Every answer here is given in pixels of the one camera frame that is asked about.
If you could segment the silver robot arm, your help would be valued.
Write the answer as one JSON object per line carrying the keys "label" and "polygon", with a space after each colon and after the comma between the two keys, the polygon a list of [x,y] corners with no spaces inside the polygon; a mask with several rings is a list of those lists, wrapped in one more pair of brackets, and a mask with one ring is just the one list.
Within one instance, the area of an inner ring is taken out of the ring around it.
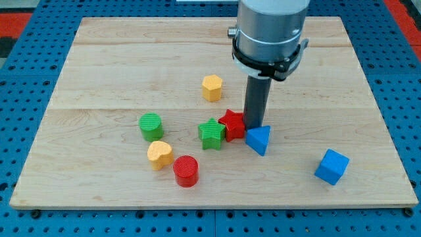
{"label": "silver robot arm", "polygon": [[239,0],[228,28],[235,65],[249,76],[284,81],[299,65],[308,39],[301,40],[309,0]]}

